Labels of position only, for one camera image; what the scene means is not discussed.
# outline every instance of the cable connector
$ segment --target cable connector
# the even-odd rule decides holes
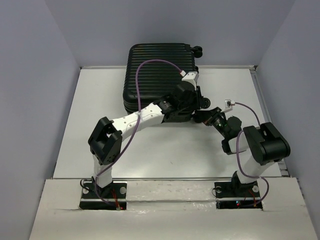
[[[189,71],[181,81],[186,81],[191,83],[194,86],[194,90],[197,90],[197,81],[199,78],[199,74],[196,71]]]
[[[236,101],[230,100],[230,99],[226,99],[224,100],[224,110],[222,110],[222,113],[227,113],[232,111],[233,106],[236,105]]]
[[[236,105],[236,101],[226,99],[224,100],[224,108],[229,109],[232,108],[232,106]]]
[[[183,70],[180,72],[180,75],[181,75],[182,77],[184,77],[186,74],[187,74],[187,73],[186,73],[185,71],[183,71]]]

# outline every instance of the white wall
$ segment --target white wall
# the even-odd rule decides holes
[[[29,239],[79,74],[43,0],[0,4],[0,239]]]
[[[265,53],[258,79],[274,124],[291,145],[286,164],[298,177],[320,237],[320,1],[296,0]]]
[[[45,0],[81,66],[126,65],[137,43],[203,47],[198,65],[258,65],[294,0]]]

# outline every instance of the black suitcase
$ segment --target black suitcase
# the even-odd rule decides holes
[[[136,71],[141,63],[151,59],[167,60],[186,73],[199,71],[195,65],[195,58],[202,56],[202,48],[190,47],[184,43],[142,43],[131,47],[126,66],[123,88],[124,108],[128,114],[138,111],[136,91]],[[139,71],[139,90],[141,107],[144,108],[154,100],[170,93],[181,82],[181,75],[173,66],[163,62],[145,64]],[[179,116],[170,120],[173,123],[187,122],[192,112],[181,112]]]

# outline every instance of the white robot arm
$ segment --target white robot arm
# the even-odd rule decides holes
[[[242,130],[240,119],[235,116],[226,119],[225,111],[218,107],[212,110],[197,110],[193,118],[197,123],[214,126],[221,133],[224,137],[221,142],[222,149],[226,154],[239,154],[250,150],[251,156],[243,166],[240,164],[239,155],[237,156],[239,170],[234,172],[228,189],[223,189],[233,192],[233,197],[239,197],[238,192],[251,189],[266,169],[290,155],[288,142],[271,122],[263,123],[259,127],[247,126]]]
[[[113,120],[107,117],[99,120],[88,143],[94,159],[95,180],[98,176],[96,183],[100,188],[112,182],[112,165],[119,158],[121,144],[126,138],[147,127],[170,121],[183,111],[193,113],[210,106],[210,101],[203,98],[197,86],[198,77],[197,72],[189,72],[172,93],[155,100],[141,112]]]

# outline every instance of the white table surface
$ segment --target white table surface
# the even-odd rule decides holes
[[[252,107],[264,122],[262,109],[248,69],[199,69],[198,85],[211,100],[211,107],[224,108],[225,99]],[[93,158],[88,138],[98,120],[126,116],[122,93],[124,68],[82,69],[74,94],[54,178],[90,178]],[[257,125],[254,115],[242,106],[235,106],[232,115],[242,126]],[[138,132],[126,153],[113,167],[112,176],[119,179],[148,178],[220,178],[231,177],[238,169],[235,155],[226,155],[221,148],[223,137],[203,124],[163,123]],[[250,153],[241,153],[244,163]],[[281,176],[274,164],[264,174]]]
[[[129,181],[128,210],[107,211],[78,208],[78,179],[51,179],[30,240],[316,240],[296,179],[268,181],[263,211],[216,209],[212,181]]]

